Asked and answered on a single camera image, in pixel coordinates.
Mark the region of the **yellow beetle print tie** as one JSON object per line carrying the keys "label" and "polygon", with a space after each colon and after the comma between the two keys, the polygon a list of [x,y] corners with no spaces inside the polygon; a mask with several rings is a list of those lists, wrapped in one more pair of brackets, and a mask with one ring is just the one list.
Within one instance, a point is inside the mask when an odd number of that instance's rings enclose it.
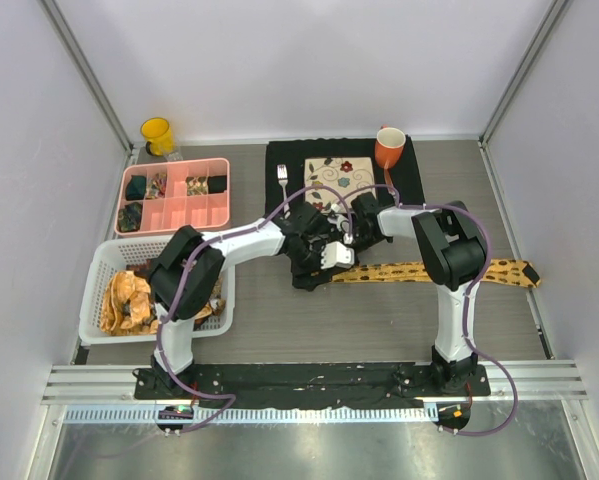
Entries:
{"label": "yellow beetle print tie", "polygon": [[[520,288],[537,288],[541,277],[525,260],[494,259],[484,277],[485,282]],[[332,277],[332,283],[431,283],[422,262],[359,265]]]}

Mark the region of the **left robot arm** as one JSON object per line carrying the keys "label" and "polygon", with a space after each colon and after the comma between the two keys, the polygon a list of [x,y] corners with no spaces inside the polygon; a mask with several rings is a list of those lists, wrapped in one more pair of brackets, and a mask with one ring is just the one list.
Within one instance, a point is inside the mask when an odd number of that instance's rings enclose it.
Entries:
{"label": "left robot arm", "polygon": [[151,369],[158,388],[169,398],[184,397],[192,385],[194,317],[210,300],[224,271],[279,254],[291,261],[291,273],[307,277],[332,273],[324,260],[329,246],[352,254],[348,220],[333,220],[304,202],[255,222],[224,231],[202,233],[179,228],[161,254],[150,262],[147,282],[155,301],[166,309],[159,320]]}

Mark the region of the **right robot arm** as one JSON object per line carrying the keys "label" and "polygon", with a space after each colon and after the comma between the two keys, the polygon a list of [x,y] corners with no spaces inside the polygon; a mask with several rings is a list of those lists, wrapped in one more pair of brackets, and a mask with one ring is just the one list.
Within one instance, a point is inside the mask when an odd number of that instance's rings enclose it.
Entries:
{"label": "right robot arm", "polygon": [[361,249],[392,237],[414,239],[436,285],[438,331],[430,382],[451,395],[476,375],[474,313],[480,281],[491,260],[483,225],[461,201],[439,206],[382,206],[370,193],[351,202],[353,235]]}

